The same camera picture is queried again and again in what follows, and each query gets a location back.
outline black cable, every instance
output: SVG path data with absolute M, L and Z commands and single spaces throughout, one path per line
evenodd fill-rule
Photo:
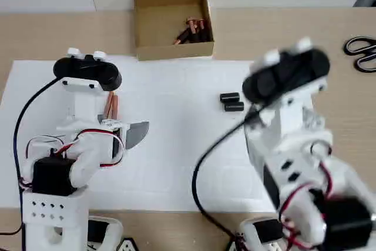
M 258 111 L 255 111 L 255 112 L 252 112 L 249 114 L 249 116 L 247 116 L 243 121 L 241 121 L 240 123 L 238 123 L 236 126 L 234 126 L 232 129 L 230 129 L 229 131 L 227 131 L 227 133 L 225 133 L 220 139 L 218 139 L 213 145 L 211 145 L 211 147 L 208 148 L 208 150 L 206 150 L 206 152 L 202 155 L 202 157 L 199 159 L 195 169 L 194 169 L 194 172 L 193 172 L 193 177 L 192 177 L 192 195 L 193 195 L 193 199 L 194 199 L 194 202 L 196 203 L 197 207 L 199 208 L 201 214 L 203 216 L 206 217 L 206 219 L 211 222 L 212 224 L 216 225 L 219 229 L 221 229 L 224 233 L 227 233 L 228 236 L 234 240 L 236 238 L 236 235 L 231 231 L 229 230 L 228 228 L 226 228 L 225 226 L 223 226 L 218 220 L 216 220 L 214 217 L 212 217 L 205 209 L 204 207 L 202 206 L 202 204 L 200 203 L 200 199 L 199 199 L 199 196 L 197 194 L 197 176 L 198 176 L 198 173 L 199 173 L 199 170 L 200 170 L 200 167 L 201 165 L 203 164 L 203 162 L 205 161 L 205 159 L 211 154 L 211 152 L 219 145 L 222 143 L 222 141 L 224 141 L 225 139 L 227 139 L 228 137 L 230 137 L 233 133 L 235 133 L 235 131 L 237 131 L 238 129 L 240 129 L 245 123 L 249 122 L 250 120 L 253 120 L 254 118 L 258 117 L 258 115 L 260 114 L 260 112 L 262 110 L 264 110 L 266 107 L 268 107 L 269 103 L 264 105 L 262 108 L 260 108 Z
M 94 245 L 89 245 L 89 244 L 88 244 L 88 247 L 89 247 L 90 249 L 92 249 L 92 250 L 96 250 L 96 248 L 94 247 Z
M 235 243 L 238 243 L 241 238 L 239 236 L 235 235 L 231 230 L 223 226 L 218 220 L 216 220 L 214 217 L 212 217 L 202 206 L 200 203 L 199 196 L 197 194 L 197 176 L 200 170 L 201 165 L 205 161 L 205 159 L 212 153 L 212 151 L 219 146 L 224 140 L 229 138 L 235 131 L 240 129 L 243 125 L 245 125 L 247 122 L 257 118 L 259 114 L 267 107 L 269 107 L 274 101 L 276 101 L 278 98 L 280 98 L 285 92 L 290 91 L 290 87 L 294 86 L 299 80 L 299 74 L 300 71 L 304 68 L 304 64 L 300 64 L 298 67 L 295 68 L 295 70 L 292 72 L 291 76 L 286 79 L 286 82 L 281 85 L 281 89 L 276 90 L 276 93 L 274 95 L 271 95 L 271 98 L 264 103 L 264 105 L 257 111 L 249 113 L 248 116 L 244 118 L 244 120 L 237 125 L 235 125 L 232 129 L 227 131 L 221 138 L 219 138 L 211 147 L 208 148 L 208 150 L 205 151 L 205 153 L 202 155 L 202 157 L 199 159 L 199 161 L 196 164 L 196 167 L 193 172 L 193 177 L 192 177 L 192 195 L 194 202 L 196 203 L 196 206 L 199 208 L 201 214 L 206 217 L 206 219 L 217 226 L 220 230 L 222 230 L 224 233 L 226 233 L 229 237 L 230 240 L 235 241 Z
M 16 126 L 14 129 L 14 134 L 13 134 L 13 156 L 14 156 L 14 162 L 16 166 L 16 172 L 17 172 L 17 186 L 18 186 L 18 191 L 19 191 L 19 203 L 20 203 L 20 208 L 21 208 L 21 227 L 16 230 L 15 232 L 12 233 L 6 233 L 5 235 L 15 235 L 17 234 L 20 230 L 22 231 L 22 251 L 26 251 L 26 232 L 25 232 L 25 225 L 22 221 L 23 219 L 23 211 L 22 211 L 22 205 L 23 205 L 23 198 L 22 198 L 22 192 L 23 189 L 18 185 L 18 182 L 21 180 L 21 169 L 18 161 L 18 154 L 17 154 L 17 137 L 18 137 L 18 130 L 19 126 L 21 124 L 21 120 L 26 112 L 26 110 L 29 108 L 30 104 L 44 91 L 46 91 L 48 88 L 50 88 L 52 85 L 57 83 L 60 80 L 60 78 L 53 79 L 49 83 L 47 83 L 43 88 L 38 90 L 30 99 L 27 101 L 25 106 L 22 108 L 21 113 L 18 116 Z
M 4 235 L 4 236 L 10 236 L 10 235 L 16 235 L 17 233 L 19 233 L 22 229 L 22 224 L 19 226 L 19 228 L 17 230 L 15 230 L 14 232 L 0 232 L 0 235 Z

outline white paper sheet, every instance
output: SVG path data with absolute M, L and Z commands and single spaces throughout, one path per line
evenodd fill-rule
M 244 112 L 224 112 L 222 92 L 241 93 L 249 62 L 177 59 L 138 62 L 110 56 L 123 77 L 116 91 L 119 117 L 127 123 L 149 121 L 144 141 L 119 166 L 101 169 L 89 183 L 92 209 L 196 211 L 191 194 L 200 155 Z M 0 105 L 0 206 L 18 206 L 12 157 L 15 121 L 26 101 L 52 80 L 53 61 L 15 61 Z M 98 112 L 106 97 L 99 98 Z M 71 95 L 58 83 L 28 109 L 19 132 L 24 159 L 27 140 L 55 127 L 71 110 Z M 204 207 L 222 212 L 269 212 L 273 206 L 247 156 L 244 133 L 222 144 L 199 173 Z

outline metal part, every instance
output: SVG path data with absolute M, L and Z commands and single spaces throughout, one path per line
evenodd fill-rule
M 131 149 L 139 144 L 149 131 L 149 122 L 131 123 L 127 131 L 125 149 Z

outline mounting holes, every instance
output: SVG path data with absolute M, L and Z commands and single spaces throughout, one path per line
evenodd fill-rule
M 296 181 L 300 176 L 300 172 L 293 172 L 289 177 L 288 177 L 288 181 L 289 182 L 294 182 Z
M 293 161 L 291 161 L 291 160 L 287 160 L 287 161 L 284 162 L 284 164 L 282 165 L 281 170 L 287 170 L 292 164 L 293 164 Z

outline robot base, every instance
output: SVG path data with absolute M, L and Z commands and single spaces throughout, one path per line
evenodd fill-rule
M 265 251 L 282 251 L 282 248 L 277 242 L 265 244 Z M 226 247 L 226 251 L 237 251 L 235 247 L 235 243 L 233 241 L 230 241 L 229 244 Z
M 88 251 L 101 250 L 100 244 L 95 242 L 88 242 Z M 139 251 L 135 240 L 132 237 L 126 237 L 122 240 L 118 248 L 113 251 Z

